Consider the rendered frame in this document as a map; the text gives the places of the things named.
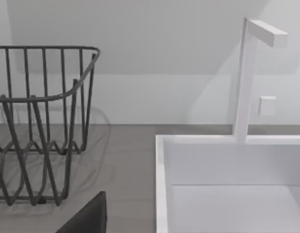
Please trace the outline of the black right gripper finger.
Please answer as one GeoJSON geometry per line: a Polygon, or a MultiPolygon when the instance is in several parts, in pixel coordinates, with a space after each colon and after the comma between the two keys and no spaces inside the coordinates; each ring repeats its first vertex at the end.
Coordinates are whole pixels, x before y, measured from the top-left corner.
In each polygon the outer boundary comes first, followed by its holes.
{"type": "Polygon", "coordinates": [[[96,194],[55,233],[107,233],[106,192],[96,194]]]}

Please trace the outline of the white sink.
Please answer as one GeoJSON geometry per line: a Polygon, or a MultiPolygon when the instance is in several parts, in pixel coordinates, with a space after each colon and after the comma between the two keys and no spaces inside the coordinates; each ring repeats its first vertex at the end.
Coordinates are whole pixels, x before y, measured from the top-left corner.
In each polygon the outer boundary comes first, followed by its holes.
{"type": "Polygon", "coordinates": [[[156,233],[300,233],[300,135],[157,135],[156,233]]]}

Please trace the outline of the tall white tap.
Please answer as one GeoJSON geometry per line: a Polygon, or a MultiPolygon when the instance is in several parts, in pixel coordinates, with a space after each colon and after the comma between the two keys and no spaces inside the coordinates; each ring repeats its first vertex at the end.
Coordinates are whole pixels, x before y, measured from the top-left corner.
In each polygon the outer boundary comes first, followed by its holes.
{"type": "Polygon", "coordinates": [[[239,144],[244,144],[248,136],[250,99],[252,93],[255,54],[258,41],[274,49],[287,47],[289,33],[262,20],[245,17],[240,45],[238,69],[238,100],[233,136],[239,144]]]}

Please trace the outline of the small white square knob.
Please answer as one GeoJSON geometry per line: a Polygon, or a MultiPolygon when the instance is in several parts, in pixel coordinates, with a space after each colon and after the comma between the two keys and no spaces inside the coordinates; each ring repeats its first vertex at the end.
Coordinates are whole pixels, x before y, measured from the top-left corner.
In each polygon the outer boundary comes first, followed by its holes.
{"type": "Polygon", "coordinates": [[[258,114],[259,116],[272,116],[275,114],[276,96],[261,96],[259,98],[258,114]]]}

